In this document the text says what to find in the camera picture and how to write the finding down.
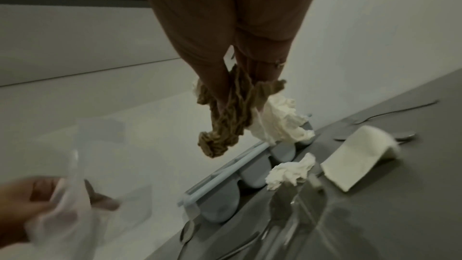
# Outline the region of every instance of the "gray countertop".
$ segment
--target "gray countertop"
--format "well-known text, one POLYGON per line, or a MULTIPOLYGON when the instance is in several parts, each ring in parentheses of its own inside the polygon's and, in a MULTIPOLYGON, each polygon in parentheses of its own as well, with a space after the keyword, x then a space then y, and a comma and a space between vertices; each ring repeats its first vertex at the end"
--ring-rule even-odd
MULTIPOLYGON (((358 115, 432 99, 440 102, 363 124, 388 132, 413 130, 418 138, 402 146, 400 160, 374 168, 346 194, 321 177, 328 206, 293 259, 462 259, 462 70, 358 115)), ((350 121, 346 118, 317 131, 319 138, 296 160, 311 152, 323 162, 341 145, 332 139, 334 136, 360 126, 351 126, 350 121)), ((312 171, 318 172, 319 166, 312 171)), ((271 195, 261 190, 224 225, 203 222, 182 259, 214 260, 261 231, 269 219, 271 195)), ((176 259, 178 237, 148 259, 176 259)), ((245 252, 232 259, 241 259, 245 252)))

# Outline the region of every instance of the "brown clump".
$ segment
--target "brown clump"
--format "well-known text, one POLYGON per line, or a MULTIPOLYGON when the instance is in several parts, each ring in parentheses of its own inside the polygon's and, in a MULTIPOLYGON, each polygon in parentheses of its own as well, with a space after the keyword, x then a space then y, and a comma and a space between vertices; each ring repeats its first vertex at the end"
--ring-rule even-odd
POLYGON ((252 124, 252 112, 255 107, 261 108, 272 94, 284 89, 285 80, 259 81, 255 85, 249 75, 235 65, 230 76, 232 79, 228 105, 220 115, 216 99, 199 81, 199 97, 197 103, 209 105, 212 119, 212 131, 199 134, 198 145, 206 156, 222 156, 228 147, 239 141, 239 135, 252 124))

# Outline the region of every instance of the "paper towel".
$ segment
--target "paper towel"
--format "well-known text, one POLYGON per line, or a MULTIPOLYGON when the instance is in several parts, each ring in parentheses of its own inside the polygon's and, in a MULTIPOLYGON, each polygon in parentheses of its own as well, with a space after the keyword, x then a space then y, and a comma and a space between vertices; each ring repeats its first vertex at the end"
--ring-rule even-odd
POLYGON ((396 140, 385 131, 362 126, 322 164, 325 176, 344 192, 350 190, 380 160, 399 155, 396 140))
POLYGON ((297 186, 308 177, 308 171, 315 165, 314 155, 307 153, 299 162, 287 162, 275 166, 266 177, 268 190, 276 190, 283 182, 297 186))
POLYGON ((253 124, 247 129, 253 136, 275 145, 278 141, 296 143, 314 137, 313 130, 305 130, 303 126, 308 117, 295 112, 295 100, 287 99, 277 93, 269 96, 263 110, 252 110, 253 124))

